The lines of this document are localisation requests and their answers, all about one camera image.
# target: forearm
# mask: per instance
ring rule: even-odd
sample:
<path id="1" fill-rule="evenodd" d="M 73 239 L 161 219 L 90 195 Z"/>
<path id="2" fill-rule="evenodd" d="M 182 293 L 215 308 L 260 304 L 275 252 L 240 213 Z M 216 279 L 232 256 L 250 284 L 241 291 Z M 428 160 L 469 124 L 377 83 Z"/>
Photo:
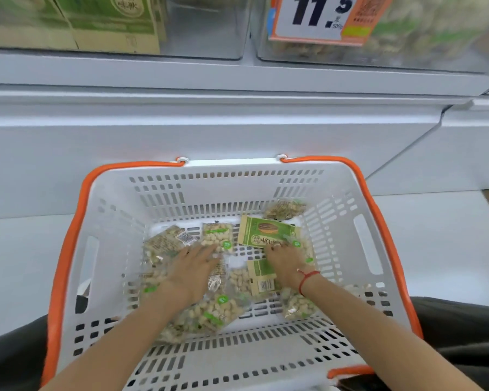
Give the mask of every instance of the forearm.
<path id="1" fill-rule="evenodd" d="M 43 391 L 123 389 L 152 342 L 176 315 L 176 291 L 162 284 L 138 309 L 124 318 L 78 359 L 50 381 Z"/>
<path id="2" fill-rule="evenodd" d="M 324 277 L 310 277 L 302 291 L 392 391 L 481 391 L 423 340 Z"/>

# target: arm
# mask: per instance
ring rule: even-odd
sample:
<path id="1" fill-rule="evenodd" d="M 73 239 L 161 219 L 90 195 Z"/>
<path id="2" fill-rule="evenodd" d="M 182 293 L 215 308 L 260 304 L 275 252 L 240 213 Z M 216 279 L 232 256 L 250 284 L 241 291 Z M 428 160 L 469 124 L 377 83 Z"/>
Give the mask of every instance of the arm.
<path id="1" fill-rule="evenodd" d="M 304 273 L 314 270 L 290 245 L 265 251 L 284 286 L 299 288 L 303 276 L 297 268 Z M 323 276 L 308 278 L 302 293 L 348 337 L 392 391 L 482 391 L 415 334 Z"/>
<path id="2" fill-rule="evenodd" d="M 169 277 L 152 296 L 94 346 L 54 377 L 42 391 L 118 391 L 165 325 L 181 310 L 198 302 L 218 259 L 216 246 L 186 247 L 174 261 Z"/>

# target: white plastic basket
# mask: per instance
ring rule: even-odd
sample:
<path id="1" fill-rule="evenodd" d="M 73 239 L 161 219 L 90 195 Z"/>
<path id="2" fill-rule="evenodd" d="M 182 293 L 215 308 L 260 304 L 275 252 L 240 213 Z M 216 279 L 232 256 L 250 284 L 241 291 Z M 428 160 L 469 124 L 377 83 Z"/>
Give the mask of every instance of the white plastic basket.
<path id="1" fill-rule="evenodd" d="M 198 234 L 207 218 L 239 223 L 241 214 L 260 214 L 278 198 L 309 203 L 298 222 L 325 277 L 421 335 L 390 233 L 353 162 L 278 157 L 105 165 L 85 178 L 62 247 L 43 383 L 137 307 L 145 239 L 172 224 Z M 238 245 L 232 261 L 260 255 Z M 80 272 L 91 259 L 88 306 L 77 314 Z M 333 377 L 369 369 L 324 315 L 287 322 L 279 312 L 280 303 L 269 299 L 220 335 L 153 346 L 125 389 L 289 390 L 321 384 L 328 371 Z"/>

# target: glass display case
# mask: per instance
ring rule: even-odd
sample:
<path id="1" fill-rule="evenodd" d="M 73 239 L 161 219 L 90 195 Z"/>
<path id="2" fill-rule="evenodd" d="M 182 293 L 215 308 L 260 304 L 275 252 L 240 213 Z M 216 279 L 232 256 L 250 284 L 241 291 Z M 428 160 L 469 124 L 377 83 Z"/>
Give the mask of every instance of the glass display case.
<path id="1" fill-rule="evenodd" d="M 393 0 L 361 47 L 268 39 L 270 0 L 255 0 L 262 60 L 458 72 L 489 71 L 489 0 Z"/>
<path id="2" fill-rule="evenodd" d="M 240 59 L 250 0 L 0 0 L 0 48 Z"/>

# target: hand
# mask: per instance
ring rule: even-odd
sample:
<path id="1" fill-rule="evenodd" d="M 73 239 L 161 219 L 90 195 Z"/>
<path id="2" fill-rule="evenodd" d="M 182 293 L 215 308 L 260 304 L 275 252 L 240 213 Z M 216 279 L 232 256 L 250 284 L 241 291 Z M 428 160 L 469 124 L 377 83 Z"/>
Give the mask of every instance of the hand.
<path id="1" fill-rule="evenodd" d="M 164 288 L 170 288 L 168 295 L 178 300 L 179 309 L 189 307 L 201 300 L 208 289 L 209 275 L 220 261 L 212 254 L 216 244 L 203 247 L 196 245 L 183 248 L 172 262 Z"/>
<path id="2" fill-rule="evenodd" d="M 304 277 L 297 269 L 304 273 L 315 270 L 313 266 L 305 263 L 300 249 L 286 242 L 282 244 L 267 245 L 264 248 L 268 262 L 273 266 L 277 279 L 283 287 L 297 290 Z"/>

